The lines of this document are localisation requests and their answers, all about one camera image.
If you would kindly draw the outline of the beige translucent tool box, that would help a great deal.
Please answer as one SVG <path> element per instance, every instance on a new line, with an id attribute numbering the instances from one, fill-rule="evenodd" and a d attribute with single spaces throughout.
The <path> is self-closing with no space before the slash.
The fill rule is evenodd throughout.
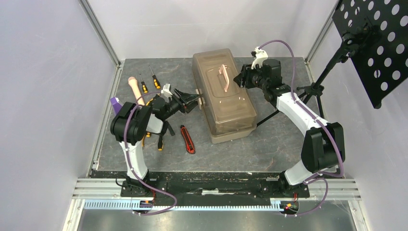
<path id="1" fill-rule="evenodd" d="M 192 74 L 211 142 L 222 143 L 248 136 L 256 129 L 257 111 L 238 75 L 230 49 L 205 51 L 192 57 Z"/>

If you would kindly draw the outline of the red black utility knife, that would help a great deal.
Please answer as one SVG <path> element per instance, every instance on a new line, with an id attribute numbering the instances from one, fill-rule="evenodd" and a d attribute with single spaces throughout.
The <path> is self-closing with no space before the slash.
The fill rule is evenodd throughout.
<path id="1" fill-rule="evenodd" d="M 186 151 L 188 153 L 190 153 L 190 154 L 195 154 L 196 150 L 195 150 L 194 143 L 193 143 L 193 141 L 191 139 L 191 136 L 190 136 L 188 130 L 186 129 L 186 127 L 184 125 L 180 126 L 180 132 L 181 132 L 181 135 L 182 135 L 182 137 L 184 139 L 184 142 L 185 142 Z"/>

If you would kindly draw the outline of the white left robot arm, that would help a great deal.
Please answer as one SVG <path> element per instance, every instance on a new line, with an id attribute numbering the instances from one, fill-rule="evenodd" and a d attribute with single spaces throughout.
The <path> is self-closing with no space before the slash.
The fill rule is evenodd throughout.
<path id="1" fill-rule="evenodd" d="M 117 97 L 110 99 L 115 112 L 110 133 L 121 145 L 127 165 L 123 187 L 132 187 L 138 196 L 150 193 L 151 184 L 146 180 L 149 170 L 142 147 L 146 135 L 158 135 L 158 149 L 162 150 L 163 136 L 167 132 L 175 135 L 168 119 L 177 112 L 187 114 L 192 111 L 198 105 L 198 99 L 198 94 L 188 94 L 178 89 L 173 92 L 155 92 L 145 105 L 130 102 L 121 104 Z"/>

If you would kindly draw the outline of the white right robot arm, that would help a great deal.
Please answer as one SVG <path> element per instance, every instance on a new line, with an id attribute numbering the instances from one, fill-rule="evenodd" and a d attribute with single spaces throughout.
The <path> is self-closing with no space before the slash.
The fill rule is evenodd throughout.
<path id="1" fill-rule="evenodd" d="M 285 114 L 304 136 L 301 160 L 280 176 L 278 191 L 281 195 L 291 196 L 299 184 L 310 182 L 318 175 L 334 176 L 327 171 L 333 166 L 340 168 L 339 177 L 343 175 L 343 127 L 311 111 L 291 87 L 283 83 L 278 60 L 267 59 L 261 66 L 244 64 L 234 82 L 241 88 L 261 89 L 265 100 Z"/>

